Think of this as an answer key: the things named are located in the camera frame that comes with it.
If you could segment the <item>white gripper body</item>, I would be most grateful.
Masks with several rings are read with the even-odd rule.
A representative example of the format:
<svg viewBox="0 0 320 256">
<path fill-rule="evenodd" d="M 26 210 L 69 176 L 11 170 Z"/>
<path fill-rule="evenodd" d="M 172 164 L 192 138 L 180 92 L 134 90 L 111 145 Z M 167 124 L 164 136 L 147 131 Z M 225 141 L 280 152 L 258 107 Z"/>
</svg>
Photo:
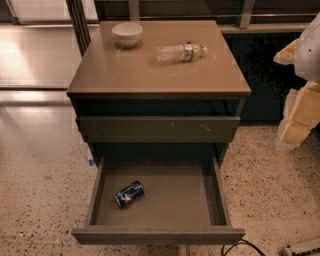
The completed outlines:
<svg viewBox="0 0 320 256">
<path fill-rule="evenodd" d="M 305 80 L 320 81 L 320 13 L 297 40 L 294 70 Z"/>
</svg>

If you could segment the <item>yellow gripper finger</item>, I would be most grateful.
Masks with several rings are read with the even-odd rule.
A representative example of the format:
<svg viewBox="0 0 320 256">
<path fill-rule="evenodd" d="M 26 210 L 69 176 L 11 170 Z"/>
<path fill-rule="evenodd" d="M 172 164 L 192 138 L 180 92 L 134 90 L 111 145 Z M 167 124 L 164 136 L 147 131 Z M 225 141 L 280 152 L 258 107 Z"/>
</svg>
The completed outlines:
<svg viewBox="0 0 320 256">
<path fill-rule="evenodd" d="M 286 97 L 275 146 L 289 152 L 299 147 L 320 123 L 320 83 L 308 81 L 300 90 L 290 89 Z"/>
<path fill-rule="evenodd" d="M 275 63 L 281 65 L 290 65 L 294 63 L 296 55 L 297 39 L 293 40 L 286 47 L 276 53 L 273 58 Z"/>
</svg>

